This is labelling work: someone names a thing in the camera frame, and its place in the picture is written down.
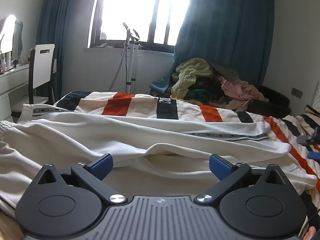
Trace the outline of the teal curtain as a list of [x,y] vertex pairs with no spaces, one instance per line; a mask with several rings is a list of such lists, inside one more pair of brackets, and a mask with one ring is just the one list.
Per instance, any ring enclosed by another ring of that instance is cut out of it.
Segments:
[[175,68],[194,57],[232,68],[259,87],[271,53],[274,11],[274,0],[190,0],[172,68],[150,88],[164,93]]
[[67,33],[67,12],[70,0],[44,0],[37,30],[37,44],[54,44],[56,72],[53,74],[53,92],[56,100],[62,95],[63,57]]

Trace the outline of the yellow-green knit garment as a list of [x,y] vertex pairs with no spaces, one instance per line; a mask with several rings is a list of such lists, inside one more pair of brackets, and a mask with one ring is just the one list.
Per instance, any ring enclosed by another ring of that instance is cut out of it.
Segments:
[[211,74],[210,65],[204,59],[195,57],[182,62],[171,75],[175,82],[171,88],[171,97],[183,99],[198,77],[209,77]]

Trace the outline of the teal curtain right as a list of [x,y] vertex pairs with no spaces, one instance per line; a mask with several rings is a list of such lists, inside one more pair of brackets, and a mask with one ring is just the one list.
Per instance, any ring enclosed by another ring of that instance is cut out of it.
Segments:
[[232,68],[259,87],[271,53],[274,11],[274,0],[190,0],[172,68],[150,88],[164,93],[175,68],[194,57]]

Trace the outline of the dark clothes pile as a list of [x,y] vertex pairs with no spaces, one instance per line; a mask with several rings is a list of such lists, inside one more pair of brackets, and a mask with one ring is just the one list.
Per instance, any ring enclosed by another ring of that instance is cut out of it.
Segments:
[[[231,99],[225,96],[218,78],[222,76],[228,81],[234,82],[239,79],[239,76],[236,70],[223,68],[214,63],[210,64],[210,68],[211,76],[198,77],[196,83],[189,87],[189,91],[183,99],[226,109],[226,105]],[[265,86],[256,88],[268,99],[268,102],[250,100],[247,112],[279,119],[291,113],[290,100],[286,96]]]

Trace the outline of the striped bed blanket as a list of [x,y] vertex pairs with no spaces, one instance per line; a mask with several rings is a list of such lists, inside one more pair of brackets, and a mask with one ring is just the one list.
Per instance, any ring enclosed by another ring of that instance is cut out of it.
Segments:
[[[319,117],[306,113],[298,117],[290,115],[278,119],[248,112],[234,112],[228,109],[205,105],[193,105],[171,98],[157,98],[149,95],[124,93],[72,92],[61,99],[56,108],[75,113],[105,116],[126,116],[136,118],[170,119],[201,122],[263,122],[270,126],[275,137],[293,147],[298,162],[308,171],[319,174],[319,165],[307,158],[310,146],[297,142],[300,135],[310,135],[319,127]],[[300,193],[310,215],[319,211],[311,196]]]

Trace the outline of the window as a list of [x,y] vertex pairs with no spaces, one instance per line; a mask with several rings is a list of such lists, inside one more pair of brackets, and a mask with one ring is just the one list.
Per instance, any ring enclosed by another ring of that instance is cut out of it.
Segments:
[[190,0],[95,0],[91,48],[123,48],[127,29],[145,50],[173,53]]

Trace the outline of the oval vanity mirror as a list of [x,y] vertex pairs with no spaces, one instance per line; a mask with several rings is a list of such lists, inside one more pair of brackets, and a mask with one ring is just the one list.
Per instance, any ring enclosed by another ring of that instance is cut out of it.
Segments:
[[11,52],[11,59],[21,58],[23,22],[15,15],[9,15],[1,20],[1,54]]

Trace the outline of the pink garment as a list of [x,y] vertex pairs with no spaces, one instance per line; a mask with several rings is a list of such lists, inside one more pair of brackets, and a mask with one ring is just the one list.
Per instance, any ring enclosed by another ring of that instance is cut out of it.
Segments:
[[225,96],[231,99],[227,103],[226,109],[242,112],[248,109],[250,100],[268,102],[268,99],[254,85],[250,85],[246,81],[236,79],[234,82],[231,82],[222,76],[218,80],[221,83]]

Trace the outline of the white dresser desk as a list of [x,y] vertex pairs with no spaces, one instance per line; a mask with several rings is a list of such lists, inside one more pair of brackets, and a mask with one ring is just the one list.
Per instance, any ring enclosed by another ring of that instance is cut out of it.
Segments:
[[9,93],[28,84],[29,65],[18,65],[16,68],[1,74],[1,120],[11,116]]

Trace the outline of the white black chair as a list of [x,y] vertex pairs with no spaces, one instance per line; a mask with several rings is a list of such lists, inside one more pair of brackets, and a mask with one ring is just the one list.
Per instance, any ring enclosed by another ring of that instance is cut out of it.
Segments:
[[[52,104],[53,88],[52,74],[54,66],[55,44],[38,44],[30,52],[28,95],[21,98],[11,106],[11,114],[18,117],[24,104]],[[34,95],[35,90],[42,85],[47,85],[47,96]]]

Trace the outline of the white sweatpants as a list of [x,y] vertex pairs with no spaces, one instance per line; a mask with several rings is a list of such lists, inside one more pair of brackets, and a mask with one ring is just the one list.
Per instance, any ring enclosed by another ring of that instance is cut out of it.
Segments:
[[275,163],[298,193],[319,206],[319,174],[308,171],[263,122],[201,122],[75,113],[25,105],[17,123],[1,122],[1,211],[13,216],[45,164],[67,168],[112,155],[109,184],[124,194],[195,194],[217,179],[208,159],[218,154],[253,168]]

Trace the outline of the teal curtain left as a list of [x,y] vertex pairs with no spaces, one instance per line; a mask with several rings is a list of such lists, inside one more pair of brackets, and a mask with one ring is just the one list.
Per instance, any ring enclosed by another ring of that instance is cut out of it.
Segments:
[[54,44],[56,72],[53,74],[53,92],[56,100],[62,95],[63,57],[67,33],[67,12],[70,0],[44,0],[37,30],[37,44]]

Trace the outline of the garment steamer stand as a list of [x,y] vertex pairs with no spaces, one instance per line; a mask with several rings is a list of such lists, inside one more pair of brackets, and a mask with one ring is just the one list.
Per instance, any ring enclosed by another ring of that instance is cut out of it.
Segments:
[[118,75],[120,73],[122,65],[125,64],[125,93],[134,94],[136,85],[137,59],[140,48],[140,36],[135,29],[129,28],[129,26],[125,22],[123,22],[123,26],[126,29],[126,40],[124,42],[124,49],[121,54],[118,69],[108,91],[110,92],[113,89],[114,84],[118,79]]

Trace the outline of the wall socket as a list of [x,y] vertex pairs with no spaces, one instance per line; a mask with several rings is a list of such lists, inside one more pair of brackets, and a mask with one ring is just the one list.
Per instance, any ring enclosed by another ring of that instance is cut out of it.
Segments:
[[303,96],[303,92],[301,90],[298,90],[298,89],[293,87],[292,90],[291,90],[291,95],[301,99],[302,96]]

